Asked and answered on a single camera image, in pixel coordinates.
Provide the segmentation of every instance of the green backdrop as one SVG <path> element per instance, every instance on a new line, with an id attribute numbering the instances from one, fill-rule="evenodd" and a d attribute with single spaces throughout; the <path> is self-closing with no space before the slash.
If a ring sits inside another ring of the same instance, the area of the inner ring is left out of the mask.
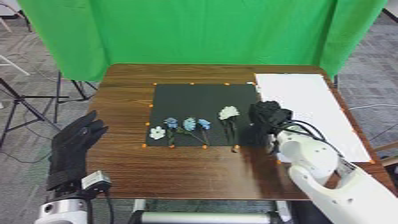
<path id="1" fill-rule="evenodd" d="M 332 77 L 386 0 L 18 0 L 64 76 L 114 63 L 318 65 Z"/>

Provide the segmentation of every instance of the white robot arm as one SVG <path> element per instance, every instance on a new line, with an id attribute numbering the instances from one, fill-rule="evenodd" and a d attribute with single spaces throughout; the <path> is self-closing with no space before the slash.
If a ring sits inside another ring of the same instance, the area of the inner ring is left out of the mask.
<path id="1" fill-rule="evenodd" d="M 309 136 L 281 131 L 279 152 L 292 161 L 290 177 L 336 224 L 396 223 L 396 196 L 364 170 L 345 161 L 332 146 Z M 334 189 L 324 185 L 338 172 Z"/>

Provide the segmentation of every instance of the white cylinder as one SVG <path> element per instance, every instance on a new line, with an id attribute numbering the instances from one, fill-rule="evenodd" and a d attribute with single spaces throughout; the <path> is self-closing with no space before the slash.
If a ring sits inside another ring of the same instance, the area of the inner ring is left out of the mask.
<path id="1" fill-rule="evenodd" d="M 144 212 L 142 223 L 188 223 L 188 224 L 268 224 L 267 214 L 233 214 L 233 213 L 187 213 L 187 212 Z"/>

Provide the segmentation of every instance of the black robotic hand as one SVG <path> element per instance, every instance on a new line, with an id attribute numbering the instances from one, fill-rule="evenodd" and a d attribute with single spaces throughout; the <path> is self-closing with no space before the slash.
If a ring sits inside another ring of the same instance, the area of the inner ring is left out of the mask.
<path id="1" fill-rule="evenodd" d="M 77 119 L 53 137 L 46 190 L 80 180 L 85 175 L 85 154 L 109 127 L 96 120 L 96 111 Z"/>

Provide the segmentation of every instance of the white paper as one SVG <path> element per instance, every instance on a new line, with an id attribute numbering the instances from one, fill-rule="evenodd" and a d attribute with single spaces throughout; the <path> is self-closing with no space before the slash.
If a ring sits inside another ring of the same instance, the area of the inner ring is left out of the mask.
<path id="1" fill-rule="evenodd" d="M 329 143 L 350 162 L 370 162 L 370 154 L 354 132 L 320 74 L 256 74 L 263 101 L 277 101 L 293 111 L 293 119 L 320 129 Z"/>

